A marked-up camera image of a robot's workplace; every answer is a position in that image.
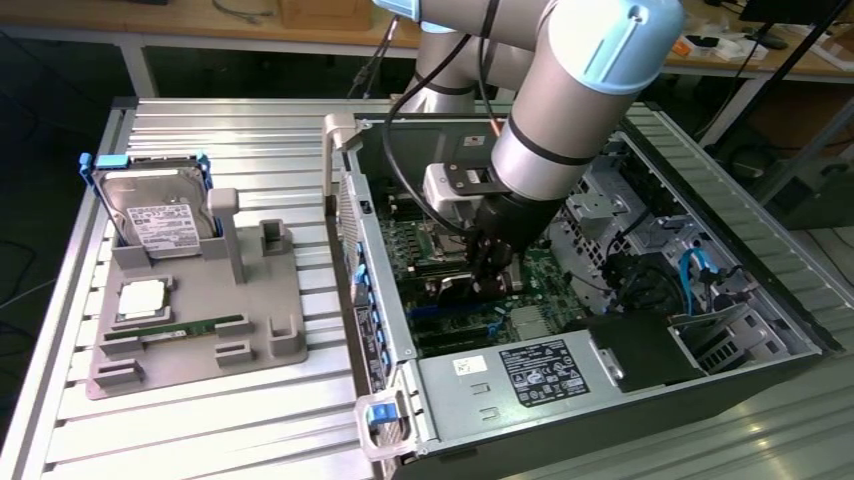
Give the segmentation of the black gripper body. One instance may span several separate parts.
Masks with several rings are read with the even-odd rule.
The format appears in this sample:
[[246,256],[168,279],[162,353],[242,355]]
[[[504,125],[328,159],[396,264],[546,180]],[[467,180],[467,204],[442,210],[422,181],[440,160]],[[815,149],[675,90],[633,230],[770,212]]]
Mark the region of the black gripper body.
[[539,238],[555,217],[563,200],[538,201],[515,194],[487,195],[475,213],[475,242],[490,241],[524,251]]

